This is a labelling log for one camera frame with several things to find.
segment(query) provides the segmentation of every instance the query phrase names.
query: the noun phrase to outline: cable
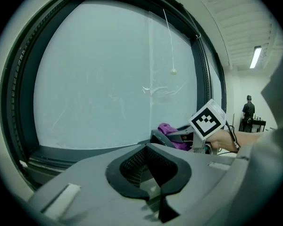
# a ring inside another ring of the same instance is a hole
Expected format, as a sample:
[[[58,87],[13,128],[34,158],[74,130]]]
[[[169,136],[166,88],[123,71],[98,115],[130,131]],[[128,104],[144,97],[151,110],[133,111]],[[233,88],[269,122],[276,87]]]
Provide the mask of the cable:
[[[235,154],[237,154],[237,152],[226,152],[226,153],[220,153],[217,156],[222,155],[222,154],[227,154],[227,153],[235,153]]]
[[[230,135],[231,135],[232,140],[233,140],[233,142],[234,142],[234,144],[235,144],[235,146],[236,146],[237,151],[239,151],[240,145],[239,145],[238,140],[237,140],[237,137],[236,137],[236,135],[235,135],[235,127],[234,127],[234,126],[230,126],[227,121],[225,121],[225,124],[226,124],[226,126],[228,127],[228,130],[229,130],[229,132],[230,132]]]

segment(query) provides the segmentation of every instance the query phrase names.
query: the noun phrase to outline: white wall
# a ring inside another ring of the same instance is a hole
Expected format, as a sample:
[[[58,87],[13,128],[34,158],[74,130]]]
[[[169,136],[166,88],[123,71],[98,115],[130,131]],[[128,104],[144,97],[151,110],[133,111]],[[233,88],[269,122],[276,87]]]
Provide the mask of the white wall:
[[[225,70],[225,82],[227,92],[227,121],[232,124],[233,114],[235,113],[234,127],[238,128],[240,118],[242,117],[243,105],[247,102],[246,96],[252,97],[252,103],[255,105],[255,114],[266,121],[266,129],[277,128],[275,118],[261,95],[263,88],[269,83],[269,76],[258,73],[254,70],[237,71]]]

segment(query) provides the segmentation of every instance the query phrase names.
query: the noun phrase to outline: ceiling light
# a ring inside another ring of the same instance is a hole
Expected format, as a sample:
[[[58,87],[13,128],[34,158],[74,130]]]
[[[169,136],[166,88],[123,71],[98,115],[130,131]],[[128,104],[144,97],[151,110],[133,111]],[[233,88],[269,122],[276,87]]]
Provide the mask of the ceiling light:
[[[253,60],[251,61],[250,69],[255,68],[255,66],[258,62],[258,59],[260,57],[261,50],[262,50],[261,46],[255,47],[254,57],[253,57]]]

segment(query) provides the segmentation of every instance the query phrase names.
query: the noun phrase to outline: window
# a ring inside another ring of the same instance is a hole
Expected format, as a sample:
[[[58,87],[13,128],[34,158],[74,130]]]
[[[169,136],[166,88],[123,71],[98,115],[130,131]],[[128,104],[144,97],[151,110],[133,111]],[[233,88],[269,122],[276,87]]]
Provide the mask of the window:
[[[149,139],[196,112],[197,80],[188,38],[135,6],[86,0],[52,36],[34,87],[40,145],[99,149]]]

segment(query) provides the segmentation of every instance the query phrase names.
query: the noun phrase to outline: purple cloth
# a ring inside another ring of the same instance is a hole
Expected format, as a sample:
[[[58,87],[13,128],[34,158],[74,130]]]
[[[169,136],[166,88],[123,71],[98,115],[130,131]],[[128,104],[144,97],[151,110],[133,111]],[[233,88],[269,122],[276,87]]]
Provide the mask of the purple cloth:
[[[171,132],[178,131],[176,128],[173,128],[169,124],[166,124],[166,123],[161,123],[158,126],[158,130],[164,135],[167,135]],[[175,148],[179,150],[189,151],[191,149],[187,143],[179,143],[179,142],[174,142],[174,141],[172,141],[172,143],[175,146]]]

